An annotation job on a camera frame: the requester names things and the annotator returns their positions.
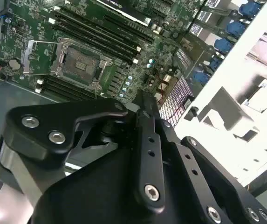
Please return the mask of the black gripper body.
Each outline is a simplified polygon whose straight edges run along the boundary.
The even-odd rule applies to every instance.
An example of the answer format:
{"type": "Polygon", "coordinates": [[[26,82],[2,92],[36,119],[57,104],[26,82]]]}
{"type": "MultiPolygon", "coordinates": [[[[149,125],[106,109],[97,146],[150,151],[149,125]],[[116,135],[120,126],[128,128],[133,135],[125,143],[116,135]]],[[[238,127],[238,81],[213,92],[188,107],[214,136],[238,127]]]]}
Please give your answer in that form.
{"type": "Polygon", "coordinates": [[[163,153],[165,209],[148,212],[133,195],[132,152],[113,151],[52,185],[38,201],[34,224],[204,224],[178,159],[163,153]]]}

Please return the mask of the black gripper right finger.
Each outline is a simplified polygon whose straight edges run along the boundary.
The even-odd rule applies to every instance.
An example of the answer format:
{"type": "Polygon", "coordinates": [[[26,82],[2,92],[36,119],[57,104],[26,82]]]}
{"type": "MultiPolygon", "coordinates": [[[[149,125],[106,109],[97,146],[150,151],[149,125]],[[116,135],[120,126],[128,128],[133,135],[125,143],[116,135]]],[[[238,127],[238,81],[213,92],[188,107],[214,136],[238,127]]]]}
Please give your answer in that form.
{"type": "Polygon", "coordinates": [[[191,224],[267,224],[267,209],[250,194],[198,141],[180,140],[173,127],[160,118],[156,99],[145,95],[145,111],[155,121],[162,151],[190,196],[191,224]]]}

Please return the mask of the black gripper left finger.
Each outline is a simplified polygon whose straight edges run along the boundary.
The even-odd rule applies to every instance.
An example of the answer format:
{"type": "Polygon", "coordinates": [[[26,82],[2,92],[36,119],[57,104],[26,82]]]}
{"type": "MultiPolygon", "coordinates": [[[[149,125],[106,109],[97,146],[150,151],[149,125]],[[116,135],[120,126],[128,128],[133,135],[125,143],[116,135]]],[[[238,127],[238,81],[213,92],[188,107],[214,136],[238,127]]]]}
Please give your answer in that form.
{"type": "Polygon", "coordinates": [[[64,166],[73,152],[111,140],[116,150],[132,152],[137,203],[147,211],[163,211],[161,140],[145,111],[145,95],[141,92],[134,100],[135,112],[112,98],[11,109],[1,136],[0,163],[36,206],[52,185],[67,177],[64,166]]]}

